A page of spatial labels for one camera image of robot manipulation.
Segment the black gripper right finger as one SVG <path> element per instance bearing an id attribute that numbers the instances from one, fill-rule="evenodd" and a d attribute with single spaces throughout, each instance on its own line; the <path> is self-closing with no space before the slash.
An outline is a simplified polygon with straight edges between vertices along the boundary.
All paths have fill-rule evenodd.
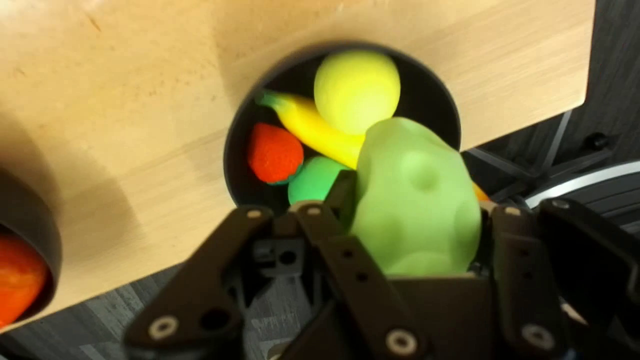
<path id="1" fill-rule="evenodd" d="M 499 360 L 640 360 L 640 246 L 591 207 L 488 211 Z"/>

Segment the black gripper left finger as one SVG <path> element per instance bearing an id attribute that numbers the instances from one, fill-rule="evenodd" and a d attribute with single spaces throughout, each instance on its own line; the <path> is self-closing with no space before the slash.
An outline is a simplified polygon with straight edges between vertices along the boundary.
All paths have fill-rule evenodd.
<path id="1" fill-rule="evenodd" d="M 282 215 L 237 207 L 124 333 L 128 360 L 245 360 L 243 305 L 271 282 L 255 246 L 291 247 L 282 269 L 311 273 L 320 312 L 278 360 L 427 360 L 429 337 L 363 243 L 331 207 Z"/>

